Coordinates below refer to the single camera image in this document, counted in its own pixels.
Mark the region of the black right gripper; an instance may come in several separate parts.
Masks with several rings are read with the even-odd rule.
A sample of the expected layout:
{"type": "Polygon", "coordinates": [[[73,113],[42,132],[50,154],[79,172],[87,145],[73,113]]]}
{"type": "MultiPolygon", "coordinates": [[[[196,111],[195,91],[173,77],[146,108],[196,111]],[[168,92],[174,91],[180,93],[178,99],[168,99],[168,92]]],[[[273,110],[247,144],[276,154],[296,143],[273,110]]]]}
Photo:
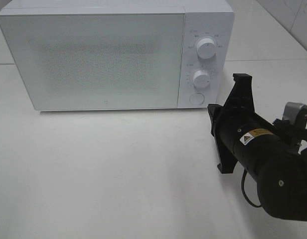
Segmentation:
{"type": "Polygon", "coordinates": [[[253,179],[302,179],[299,153],[281,139],[273,124],[255,113],[252,76],[234,73],[233,80],[224,106],[207,107],[220,173],[232,174],[240,163],[253,179]]]}

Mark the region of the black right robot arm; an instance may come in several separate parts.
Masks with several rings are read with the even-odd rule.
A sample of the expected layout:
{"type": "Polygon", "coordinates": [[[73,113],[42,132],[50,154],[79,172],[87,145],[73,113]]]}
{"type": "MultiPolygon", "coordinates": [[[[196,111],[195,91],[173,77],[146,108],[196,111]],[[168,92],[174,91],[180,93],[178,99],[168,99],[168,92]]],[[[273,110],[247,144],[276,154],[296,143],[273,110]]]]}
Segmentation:
{"type": "Polygon", "coordinates": [[[224,105],[210,104],[211,134],[223,174],[240,163],[257,184],[259,207],[270,216],[307,221],[307,105],[288,102],[273,123],[255,112],[252,77],[233,74],[224,105]]]}

